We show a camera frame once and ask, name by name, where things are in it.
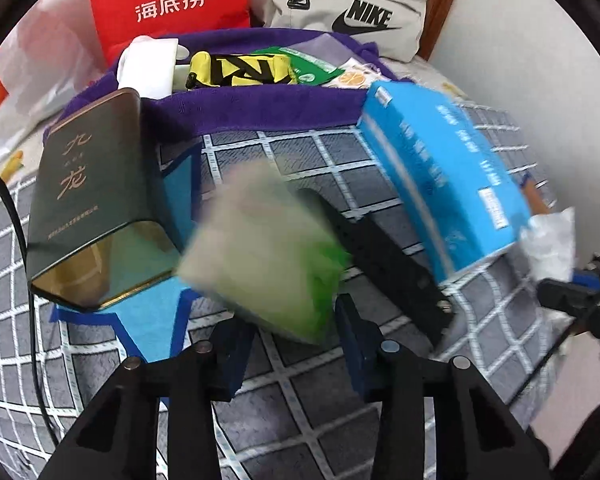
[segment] blue box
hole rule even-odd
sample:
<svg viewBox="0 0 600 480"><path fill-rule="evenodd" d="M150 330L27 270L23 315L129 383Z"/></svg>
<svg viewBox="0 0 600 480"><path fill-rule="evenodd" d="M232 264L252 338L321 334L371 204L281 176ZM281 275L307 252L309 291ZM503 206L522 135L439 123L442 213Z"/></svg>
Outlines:
<svg viewBox="0 0 600 480"><path fill-rule="evenodd" d="M438 283L514 243L530 212L484 136L446 96L375 82L358 126L398 190Z"/></svg>

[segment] barcode sticker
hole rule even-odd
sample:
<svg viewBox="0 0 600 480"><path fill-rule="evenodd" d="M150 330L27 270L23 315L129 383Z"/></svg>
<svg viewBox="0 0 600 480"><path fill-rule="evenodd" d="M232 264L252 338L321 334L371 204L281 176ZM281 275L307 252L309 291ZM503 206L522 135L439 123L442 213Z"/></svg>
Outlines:
<svg viewBox="0 0 600 480"><path fill-rule="evenodd" d="M509 221L507 217L504 215L504 211L502 210L502 205L500 204L500 200L493 192L493 189L490 187L485 187L483 189L478 190L478 195L482 199L484 203L484 207L487 209L489 216L491 217L491 221L493 222L493 226L496 229L502 229L503 227L509 227Z"/></svg>
<svg viewBox="0 0 600 480"><path fill-rule="evenodd" d="M391 102L391 99L393 98L386 89L379 86L378 90L376 90L376 99L378 99L378 101L380 101L380 104L386 108L387 105Z"/></svg>

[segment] hi logo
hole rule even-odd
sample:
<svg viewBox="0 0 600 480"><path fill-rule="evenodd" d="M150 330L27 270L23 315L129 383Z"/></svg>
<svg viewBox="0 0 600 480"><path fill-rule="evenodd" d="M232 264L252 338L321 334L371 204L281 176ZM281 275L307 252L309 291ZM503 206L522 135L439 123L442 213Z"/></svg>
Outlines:
<svg viewBox="0 0 600 480"><path fill-rule="evenodd" d="M363 34L364 32L400 28L389 27L387 25L392 14L392 11L383 9L377 5L362 2L360 0L353 0L349 9L345 10L335 19L331 28L334 32L341 32L343 34L349 34L350 36L353 34ZM365 23L366 25L349 25L349 23L345 22L345 18L359 23Z"/></svg>

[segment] bed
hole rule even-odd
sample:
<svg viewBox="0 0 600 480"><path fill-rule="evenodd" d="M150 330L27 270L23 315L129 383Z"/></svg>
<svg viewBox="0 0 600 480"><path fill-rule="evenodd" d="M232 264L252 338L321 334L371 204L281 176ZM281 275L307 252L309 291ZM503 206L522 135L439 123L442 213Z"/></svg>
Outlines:
<svg viewBox="0 0 600 480"><path fill-rule="evenodd" d="M458 101L491 142L512 177L530 173L545 203L555 197L520 129L501 110L481 106L426 63L453 0L429 0L420 58L397 67L419 84ZM301 132L225 131L203 137L202 192L210 198L232 164L269 157L294 187L317 189L346 216L370 214L403 250L427 264L395 190L355 126ZM26 160L39 159L42 128L23 144ZM288 163L289 153L296 156ZM18 212L28 220L35 162L11 185ZM341 291L352 295L363 317L419 355L430 355L426 338L355 268ZM508 399L554 339L554 327L534 298L524 259L515 250L483 264L449 285L456 319L433 355L448 360L465 355ZM36 333L48 411L64 434L84 405L127 356L110 326L50 321L54 306L36 302ZM8 216L0 204L0 461L14 478L36 478L53 446L45 432L32 386L28 355L26 282ZM201 298L191 305L185 348L206 338L230 314ZM550 364L515 406L527 426L555 382ZM426 478L435 478L432 403L426 402ZM260 330L245 381L230 404L214 407L218 457L226 480L364 480L370 475L379 406L364 405L352 391L334 338L323 348L301 345ZM167 407L161 405L157 477L168 479Z"/></svg>

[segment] yellow and black pouch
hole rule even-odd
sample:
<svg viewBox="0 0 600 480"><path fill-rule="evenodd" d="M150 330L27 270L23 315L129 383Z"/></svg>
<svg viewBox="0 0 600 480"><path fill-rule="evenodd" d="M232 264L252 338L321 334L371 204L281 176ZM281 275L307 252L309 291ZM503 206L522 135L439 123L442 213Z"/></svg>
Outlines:
<svg viewBox="0 0 600 480"><path fill-rule="evenodd" d="M186 87L212 88L263 84L296 84L291 60L282 54L209 54L191 58Z"/></svg>

